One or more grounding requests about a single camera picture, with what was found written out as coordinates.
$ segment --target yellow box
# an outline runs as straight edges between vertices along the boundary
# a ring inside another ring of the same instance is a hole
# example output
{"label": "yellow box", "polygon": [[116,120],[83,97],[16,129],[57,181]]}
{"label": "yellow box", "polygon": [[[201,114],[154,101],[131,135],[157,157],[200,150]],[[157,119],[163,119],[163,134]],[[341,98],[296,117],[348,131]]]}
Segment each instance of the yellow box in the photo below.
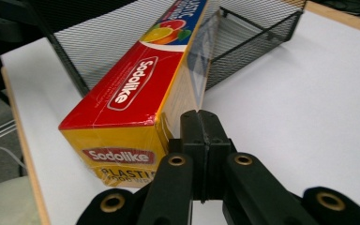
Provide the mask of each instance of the yellow box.
{"label": "yellow box", "polygon": [[149,183],[180,115],[202,104],[218,1],[178,0],[63,120],[59,129],[105,185]]}

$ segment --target brass screw insert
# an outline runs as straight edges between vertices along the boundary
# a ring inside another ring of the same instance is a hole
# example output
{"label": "brass screw insert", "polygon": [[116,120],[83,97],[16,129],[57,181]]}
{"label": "brass screw insert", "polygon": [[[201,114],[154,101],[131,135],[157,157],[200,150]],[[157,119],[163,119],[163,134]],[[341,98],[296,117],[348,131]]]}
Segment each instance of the brass screw insert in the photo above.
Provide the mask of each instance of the brass screw insert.
{"label": "brass screw insert", "polygon": [[248,156],[236,156],[235,162],[243,166],[248,166],[253,163],[253,160]]}
{"label": "brass screw insert", "polygon": [[322,206],[334,211],[342,211],[346,208],[344,201],[342,201],[338,196],[327,192],[318,193],[317,201]]}
{"label": "brass screw insert", "polygon": [[186,159],[183,157],[175,156],[169,158],[169,164],[171,164],[172,166],[181,166],[184,165],[185,163],[186,163]]}
{"label": "brass screw insert", "polygon": [[125,204],[125,198],[121,194],[107,195],[100,204],[101,211],[113,213],[121,209]]}

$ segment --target black mesh basket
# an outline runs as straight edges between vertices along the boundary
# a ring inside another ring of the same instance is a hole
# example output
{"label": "black mesh basket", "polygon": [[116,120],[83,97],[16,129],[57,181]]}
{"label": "black mesh basket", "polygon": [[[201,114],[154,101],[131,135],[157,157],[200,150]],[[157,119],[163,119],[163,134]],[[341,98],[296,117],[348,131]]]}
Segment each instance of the black mesh basket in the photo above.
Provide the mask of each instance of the black mesh basket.
{"label": "black mesh basket", "polygon": [[[27,0],[84,96],[174,0]],[[222,0],[206,89],[291,38],[306,0]]]}
{"label": "black mesh basket", "polygon": [[306,1],[221,1],[206,90],[291,39]]}

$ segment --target table edge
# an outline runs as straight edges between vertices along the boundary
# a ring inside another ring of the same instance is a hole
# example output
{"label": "table edge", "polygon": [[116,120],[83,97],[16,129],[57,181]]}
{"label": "table edge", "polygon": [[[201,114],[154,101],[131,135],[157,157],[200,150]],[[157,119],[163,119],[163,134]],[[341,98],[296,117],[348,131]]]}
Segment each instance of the table edge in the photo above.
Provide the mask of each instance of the table edge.
{"label": "table edge", "polygon": [[31,153],[30,153],[30,150],[28,147],[28,143],[25,138],[23,125],[22,125],[22,122],[21,122],[21,119],[19,116],[19,110],[16,105],[16,99],[14,98],[13,90],[10,85],[8,72],[4,67],[1,68],[1,74],[3,77],[4,83],[5,83],[5,87],[7,89],[8,98],[9,98],[9,102],[10,102],[10,108],[13,113],[14,121],[16,122],[17,134],[19,136],[20,146],[22,147],[22,155],[24,158],[25,165],[27,167],[27,172],[28,172],[28,177],[29,177],[30,183],[31,183],[31,187],[33,189],[34,198],[35,198],[35,201],[37,204],[37,210],[39,213],[40,222],[41,222],[41,224],[51,224],[51,222],[49,220],[46,204],[45,204],[43,195],[40,190],[40,184],[39,184],[39,181],[37,178],[37,174],[35,172],[34,163],[31,159]]}
{"label": "table edge", "polygon": [[342,11],[338,11],[335,9],[332,9],[330,7],[325,7],[323,5],[320,5],[318,3],[314,3],[311,1],[307,1],[306,10],[315,14],[318,14],[320,16],[323,16],[324,18],[343,23],[345,25],[348,25],[352,28],[355,28],[357,30],[360,30],[360,18],[347,14]]}

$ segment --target white table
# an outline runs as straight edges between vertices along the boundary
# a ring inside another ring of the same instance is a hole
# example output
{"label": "white table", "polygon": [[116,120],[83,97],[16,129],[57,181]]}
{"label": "white table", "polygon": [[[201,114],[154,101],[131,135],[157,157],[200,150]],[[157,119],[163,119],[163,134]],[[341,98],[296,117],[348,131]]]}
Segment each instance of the white table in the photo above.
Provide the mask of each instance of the white table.
{"label": "white table", "polygon": [[[44,224],[74,224],[107,189],[57,126],[81,100],[44,38],[2,56]],[[291,192],[334,188],[360,204],[360,31],[307,11],[282,44],[206,92],[238,151]],[[220,202],[194,203],[194,224],[225,224]]]}

